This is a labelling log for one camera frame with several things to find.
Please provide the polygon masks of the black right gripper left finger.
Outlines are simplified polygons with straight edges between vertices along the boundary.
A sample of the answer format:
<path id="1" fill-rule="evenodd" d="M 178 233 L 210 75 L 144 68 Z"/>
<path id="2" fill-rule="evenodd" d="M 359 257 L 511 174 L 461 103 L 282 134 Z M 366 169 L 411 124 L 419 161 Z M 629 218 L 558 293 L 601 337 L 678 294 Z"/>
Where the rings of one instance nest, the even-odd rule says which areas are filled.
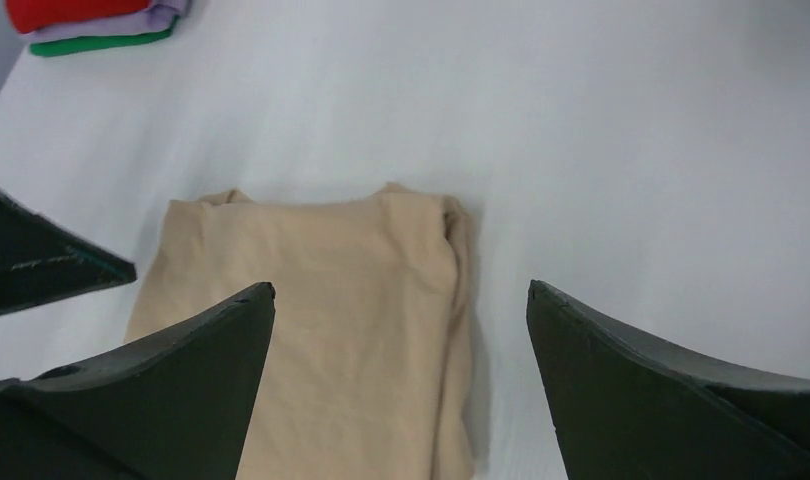
<path id="1" fill-rule="evenodd" d="M 0 479 L 232 479 L 275 318 L 254 284 L 31 380 L 0 381 Z"/>

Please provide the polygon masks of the beige t shirt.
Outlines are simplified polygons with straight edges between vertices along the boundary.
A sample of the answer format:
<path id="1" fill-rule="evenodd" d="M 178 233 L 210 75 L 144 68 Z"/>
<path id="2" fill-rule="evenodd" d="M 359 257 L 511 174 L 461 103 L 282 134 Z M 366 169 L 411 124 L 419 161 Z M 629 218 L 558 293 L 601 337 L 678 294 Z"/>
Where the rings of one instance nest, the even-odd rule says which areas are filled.
<path id="1" fill-rule="evenodd" d="M 470 218 L 390 184 L 323 205 L 172 201 L 126 339 L 257 282 L 275 322 L 241 479 L 469 479 Z"/>

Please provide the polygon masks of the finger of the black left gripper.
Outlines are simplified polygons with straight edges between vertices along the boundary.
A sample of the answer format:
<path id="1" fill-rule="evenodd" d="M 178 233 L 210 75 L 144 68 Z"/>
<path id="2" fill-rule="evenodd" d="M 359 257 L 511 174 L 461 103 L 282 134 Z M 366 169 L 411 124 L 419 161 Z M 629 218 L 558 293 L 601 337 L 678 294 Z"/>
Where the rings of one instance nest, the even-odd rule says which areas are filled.
<path id="1" fill-rule="evenodd" d="M 0 316 L 136 279 L 130 261 L 23 207 L 0 189 Z"/>

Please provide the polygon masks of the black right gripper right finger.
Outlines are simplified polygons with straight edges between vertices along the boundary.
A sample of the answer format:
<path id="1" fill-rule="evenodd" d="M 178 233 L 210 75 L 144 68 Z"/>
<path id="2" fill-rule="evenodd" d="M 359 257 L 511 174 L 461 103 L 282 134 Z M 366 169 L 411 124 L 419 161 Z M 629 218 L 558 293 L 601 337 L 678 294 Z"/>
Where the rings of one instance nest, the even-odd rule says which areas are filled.
<path id="1" fill-rule="evenodd" d="M 543 281 L 526 322 L 571 479 L 810 479 L 810 379 L 726 362 Z"/>

